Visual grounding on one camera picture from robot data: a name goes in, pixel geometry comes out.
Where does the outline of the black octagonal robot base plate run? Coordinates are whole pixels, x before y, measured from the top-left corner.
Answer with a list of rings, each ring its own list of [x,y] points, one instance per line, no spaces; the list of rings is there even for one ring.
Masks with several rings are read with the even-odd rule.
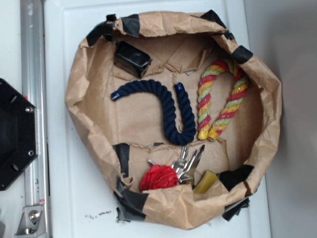
[[[36,157],[36,107],[4,79],[1,79],[1,191],[7,190]]]

